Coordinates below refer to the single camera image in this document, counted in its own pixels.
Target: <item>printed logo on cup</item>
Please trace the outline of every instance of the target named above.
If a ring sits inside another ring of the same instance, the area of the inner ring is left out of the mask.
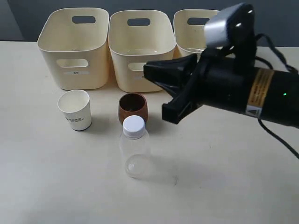
[[[78,118],[78,119],[69,119],[69,118],[67,118],[67,117],[65,117],[68,121],[70,121],[70,122],[79,122],[79,121],[83,121],[84,120],[84,118]]]

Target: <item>gray wall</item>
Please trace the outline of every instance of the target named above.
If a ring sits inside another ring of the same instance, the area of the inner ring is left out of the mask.
[[[222,9],[241,0],[8,0],[24,38],[36,41],[49,14],[64,7],[100,7],[110,15],[125,9],[157,9],[170,19],[186,8]],[[299,47],[298,0],[248,0],[256,10],[256,32],[271,36],[277,46]]]
[[[0,40],[22,40],[23,36],[7,0],[0,0]]]

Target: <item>bin handle hole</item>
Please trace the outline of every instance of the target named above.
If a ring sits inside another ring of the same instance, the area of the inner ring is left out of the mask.
[[[129,27],[149,26],[149,25],[150,25],[150,19],[148,18],[128,19]]]
[[[85,59],[57,59],[56,63],[61,68],[84,68],[88,66],[88,61]]]
[[[95,17],[90,15],[73,16],[71,20],[75,24],[95,23]]]
[[[198,18],[198,17],[190,17],[187,21],[188,25],[205,25],[210,19],[209,18]]]
[[[143,66],[145,65],[145,62],[139,62],[139,63],[130,63],[128,64],[128,68],[131,71],[143,71]]]

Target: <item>white bottle cap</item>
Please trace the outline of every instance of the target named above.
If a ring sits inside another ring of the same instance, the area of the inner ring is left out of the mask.
[[[129,139],[138,139],[145,134],[145,122],[142,117],[132,115],[122,123],[122,131]]]

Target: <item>yellow label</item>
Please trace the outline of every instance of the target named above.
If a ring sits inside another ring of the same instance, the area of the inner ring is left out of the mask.
[[[274,70],[259,69],[251,87],[247,105],[263,107]]]

